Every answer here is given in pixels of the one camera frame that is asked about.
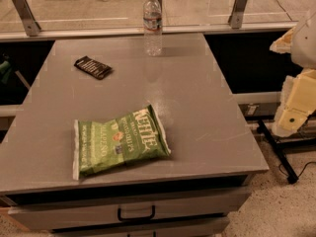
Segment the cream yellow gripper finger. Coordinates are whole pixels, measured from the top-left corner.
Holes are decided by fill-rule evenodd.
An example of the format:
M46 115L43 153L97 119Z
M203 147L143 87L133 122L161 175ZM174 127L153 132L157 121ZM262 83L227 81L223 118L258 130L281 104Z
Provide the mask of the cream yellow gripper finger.
M291 42L293 33L294 28L291 28L280 38L275 40L270 46L270 51L276 53L291 53Z
M303 69L296 77L286 76L272 126L273 134L279 137L293 135L315 111L316 70Z

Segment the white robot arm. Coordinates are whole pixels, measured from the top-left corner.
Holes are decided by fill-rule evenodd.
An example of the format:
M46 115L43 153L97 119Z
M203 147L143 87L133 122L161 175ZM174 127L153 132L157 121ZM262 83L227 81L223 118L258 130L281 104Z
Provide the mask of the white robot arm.
M286 76L276 110L273 134L289 137L296 133L316 111L316 12L310 9L299 23L275 40L270 50L289 53L302 71Z

